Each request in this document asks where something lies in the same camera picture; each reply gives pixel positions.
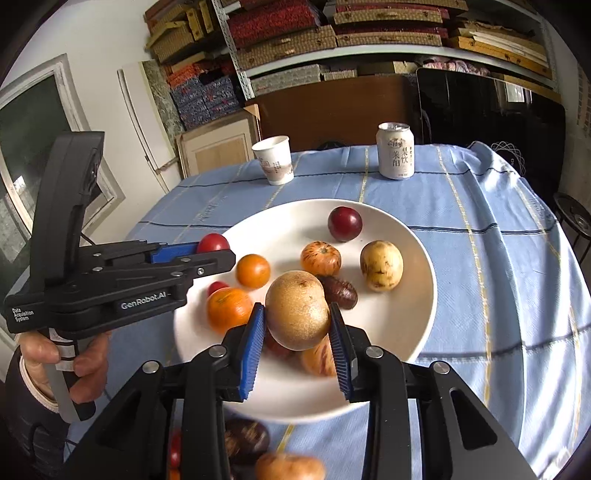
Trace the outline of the blue checked tablecloth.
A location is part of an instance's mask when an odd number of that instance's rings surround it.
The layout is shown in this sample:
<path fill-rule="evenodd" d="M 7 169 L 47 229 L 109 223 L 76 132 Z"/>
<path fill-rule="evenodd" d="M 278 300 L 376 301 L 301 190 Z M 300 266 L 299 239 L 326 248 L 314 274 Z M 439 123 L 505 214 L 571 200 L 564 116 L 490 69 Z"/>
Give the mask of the blue checked tablecloth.
<path fill-rule="evenodd" d="M 589 452 L 589 290 L 556 217 L 505 159 L 480 142 L 421 146 L 406 181 L 379 174 L 373 146 L 293 159 L 294 180 L 280 187 L 254 161 L 185 179 L 119 238 L 197 241 L 308 198 L 380 208 L 415 232 L 435 267 L 437 315 L 419 362 L 450 363 L 538 477 Z"/>

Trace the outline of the small yellow-orange tomato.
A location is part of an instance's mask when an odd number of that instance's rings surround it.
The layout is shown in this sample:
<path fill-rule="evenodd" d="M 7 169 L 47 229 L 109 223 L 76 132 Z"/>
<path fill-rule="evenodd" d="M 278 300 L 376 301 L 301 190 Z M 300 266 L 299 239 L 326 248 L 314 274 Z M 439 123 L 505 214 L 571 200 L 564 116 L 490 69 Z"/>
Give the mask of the small yellow-orange tomato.
<path fill-rule="evenodd" d="M 235 277 L 247 289 L 259 289 L 270 280 L 270 263 L 257 254 L 245 255 L 236 264 Z"/>

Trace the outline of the large tan round pear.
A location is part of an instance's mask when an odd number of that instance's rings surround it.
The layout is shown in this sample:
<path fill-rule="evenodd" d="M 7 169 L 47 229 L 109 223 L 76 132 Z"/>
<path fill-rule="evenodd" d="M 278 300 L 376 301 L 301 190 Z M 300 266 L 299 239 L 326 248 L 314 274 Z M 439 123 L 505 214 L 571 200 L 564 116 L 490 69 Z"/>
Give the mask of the large tan round pear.
<path fill-rule="evenodd" d="M 315 347 L 329 331 L 329 306 L 320 280 L 301 270 L 287 271 L 266 292 L 266 324 L 284 348 Z"/>

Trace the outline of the window with white frame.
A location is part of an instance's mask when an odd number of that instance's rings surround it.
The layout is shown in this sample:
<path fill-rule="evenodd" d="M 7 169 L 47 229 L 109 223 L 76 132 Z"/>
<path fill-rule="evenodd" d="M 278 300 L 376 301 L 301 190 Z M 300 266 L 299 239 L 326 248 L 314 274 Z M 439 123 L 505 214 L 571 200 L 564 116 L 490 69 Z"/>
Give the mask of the window with white frame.
<path fill-rule="evenodd" d="M 67 54 L 16 60 L 1 85 L 1 293 L 24 283 L 33 220 L 53 142 L 62 133 L 107 130 L 114 70 L 83 72 Z"/>

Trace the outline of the dark red plum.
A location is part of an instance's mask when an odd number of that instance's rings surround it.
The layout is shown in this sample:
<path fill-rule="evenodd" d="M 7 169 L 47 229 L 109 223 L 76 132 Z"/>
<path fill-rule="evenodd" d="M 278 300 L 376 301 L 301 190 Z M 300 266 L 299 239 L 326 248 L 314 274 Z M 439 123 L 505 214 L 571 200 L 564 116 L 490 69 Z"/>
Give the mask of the dark red plum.
<path fill-rule="evenodd" d="M 329 215 L 328 228 L 335 240 L 348 242 L 361 234 L 363 219 L 355 209 L 339 206 Z"/>

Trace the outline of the dark carved water chestnut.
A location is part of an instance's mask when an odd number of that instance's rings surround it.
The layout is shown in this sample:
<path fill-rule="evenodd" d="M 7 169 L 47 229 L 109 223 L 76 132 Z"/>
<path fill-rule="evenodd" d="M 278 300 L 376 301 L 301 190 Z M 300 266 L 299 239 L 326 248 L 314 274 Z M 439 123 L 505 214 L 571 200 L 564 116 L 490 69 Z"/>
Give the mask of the dark carved water chestnut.
<path fill-rule="evenodd" d="M 224 441 L 231 463 L 252 465 L 270 447 L 270 433 L 263 423 L 232 418 L 225 422 Z"/>

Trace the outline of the white paper cup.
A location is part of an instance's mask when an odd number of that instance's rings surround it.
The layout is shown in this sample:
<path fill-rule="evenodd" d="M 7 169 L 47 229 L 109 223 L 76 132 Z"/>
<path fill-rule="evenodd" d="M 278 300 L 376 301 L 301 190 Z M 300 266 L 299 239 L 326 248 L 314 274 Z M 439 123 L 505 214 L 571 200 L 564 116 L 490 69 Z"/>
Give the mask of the white paper cup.
<path fill-rule="evenodd" d="M 294 166 L 290 153 L 290 138 L 273 136 L 256 142 L 252 151 L 270 185 L 281 186 L 294 179 Z"/>

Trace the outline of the white ceramic plate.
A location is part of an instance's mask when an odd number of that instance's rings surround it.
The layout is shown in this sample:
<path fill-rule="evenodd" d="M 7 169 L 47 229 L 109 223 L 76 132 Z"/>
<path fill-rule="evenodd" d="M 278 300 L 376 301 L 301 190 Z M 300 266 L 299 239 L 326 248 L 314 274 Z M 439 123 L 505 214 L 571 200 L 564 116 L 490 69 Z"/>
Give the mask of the white ceramic plate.
<path fill-rule="evenodd" d="M 328 217 L 339 199 L 290 202 L 256 213 L 225 232 L 236 257 L 259 254 L 270 262 L 271 275 L 300 268 L 301 250 L 315 240 L 332 242 Z M 404 362 L 414 361 L 423 349 L 437 311 L 437 281 L 431 257 L 418 237 L 399 219 L 376 207 L 349 202 L 363 220 L 361 234 L 335 246 L 342 255 L 339 275 L 356 288 L 356 307 L 342 314 L 349 325 L 366 331 L 370 341 Z M 401 251 L 404 271 L 390 292 L 372 291 L 360 269 L 360 254 L 368 243 L 385 240 Z M 174 313 L 174 338 L 182 361 L 221 343 L 206 316 L 206 291 L 219 280 L 237 284 L 234 272 L 197 279 L 187 303 Z M 310 423 L 355 410 L 346 402 L 337 380 L 308 374 L 296 359 L 280 360 L 264 353 L 249 398 L 231 403 L 233 412 L 277 423 Z"/>

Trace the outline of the framed wooden panel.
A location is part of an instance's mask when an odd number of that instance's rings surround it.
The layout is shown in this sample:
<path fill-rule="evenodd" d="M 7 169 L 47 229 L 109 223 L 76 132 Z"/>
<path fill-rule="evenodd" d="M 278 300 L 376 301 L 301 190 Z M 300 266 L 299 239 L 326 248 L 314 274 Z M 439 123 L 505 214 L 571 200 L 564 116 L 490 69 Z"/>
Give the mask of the framed wooden panel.
<path fill-rule="evenodd" d="M 250 105 L 176 137 L 182 176 L 188 178 L 254 159 L 260 140 L 259 106 Z"/>

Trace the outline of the striped orange apple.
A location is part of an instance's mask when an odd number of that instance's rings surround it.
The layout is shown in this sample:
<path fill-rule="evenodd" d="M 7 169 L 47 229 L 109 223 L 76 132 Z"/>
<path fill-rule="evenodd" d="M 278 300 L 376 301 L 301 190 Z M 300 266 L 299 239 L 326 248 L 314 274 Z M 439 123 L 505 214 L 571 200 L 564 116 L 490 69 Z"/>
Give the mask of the striped orange apple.
<path fill-rule="evenodd" d="M 315 276 L 335 276 L 342 268 L 342 256 L 331 244 L 314 241 L 301 251 L 301 268 Z"/>

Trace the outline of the white drink can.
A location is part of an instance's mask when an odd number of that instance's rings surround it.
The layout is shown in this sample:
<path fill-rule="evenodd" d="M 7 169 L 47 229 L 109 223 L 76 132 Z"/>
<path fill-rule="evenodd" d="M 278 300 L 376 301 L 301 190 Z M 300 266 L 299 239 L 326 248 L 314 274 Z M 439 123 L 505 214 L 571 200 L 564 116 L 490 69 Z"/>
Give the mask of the white drink can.
<path fill-rule="evenodd" d="M 411 178 L 415 174 L 415 138 L 410 126 L 383 122 L 376 139 L 380 173 L 392 180 Z"/>

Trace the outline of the orange mandarin with stem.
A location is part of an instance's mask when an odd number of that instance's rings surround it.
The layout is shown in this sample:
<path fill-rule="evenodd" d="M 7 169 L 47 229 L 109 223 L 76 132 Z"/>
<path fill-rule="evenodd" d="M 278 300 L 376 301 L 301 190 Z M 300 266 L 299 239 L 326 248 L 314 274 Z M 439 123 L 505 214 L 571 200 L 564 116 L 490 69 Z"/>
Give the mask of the orange mandarin with stem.
<path fill-rule="evenodd" d="M 249 321 L 252 308 L 252 298 L 242 289 L 221 288 L 206 301 L 207 321 L 214 332 L 223 336 L 229 329 Z"/>

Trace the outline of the metal storage shelf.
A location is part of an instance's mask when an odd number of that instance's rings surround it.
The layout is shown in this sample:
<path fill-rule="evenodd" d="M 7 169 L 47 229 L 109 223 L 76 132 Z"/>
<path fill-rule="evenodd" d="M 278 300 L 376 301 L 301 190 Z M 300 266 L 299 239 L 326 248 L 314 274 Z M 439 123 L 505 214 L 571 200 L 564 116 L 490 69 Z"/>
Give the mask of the metal storage shelf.
<path fill-rule="evenodd" d="M 521 1 L 216 1 L 213 11 L 246 99 L 271 74 L 363 56 L 426 56 L 558 88 L 547 25 Z"/>

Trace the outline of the red cherry tomato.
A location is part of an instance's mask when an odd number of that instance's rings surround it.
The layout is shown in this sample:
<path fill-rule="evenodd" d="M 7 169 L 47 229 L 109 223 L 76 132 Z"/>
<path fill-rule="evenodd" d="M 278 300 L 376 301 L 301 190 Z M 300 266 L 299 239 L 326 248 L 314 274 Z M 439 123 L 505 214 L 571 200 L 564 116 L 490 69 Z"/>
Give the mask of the red cherry tomato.
<path fill-rule="evenodd" d="M 229 250 L 228 240 L 224 235 L 218 233 L 209 233 L 202 237 L 197 245 L 197 253 L 207 253 L 221 250 Z"/>

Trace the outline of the yellow speckled potato-like fruit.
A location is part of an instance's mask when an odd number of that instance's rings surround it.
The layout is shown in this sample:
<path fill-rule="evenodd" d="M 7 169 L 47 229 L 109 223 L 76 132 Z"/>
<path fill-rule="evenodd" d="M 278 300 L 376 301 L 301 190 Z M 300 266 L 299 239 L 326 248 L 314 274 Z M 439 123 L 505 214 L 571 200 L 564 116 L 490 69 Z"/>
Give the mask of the yellow speckled potato-like fruit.
<path fill-rule="evenodd" d="M 360 254 L 363 278 L 375 292 L 396 288 L 404 274 L 404 259 L 401 251 L 392 242 L 376 240 L 368 243 Z"/>

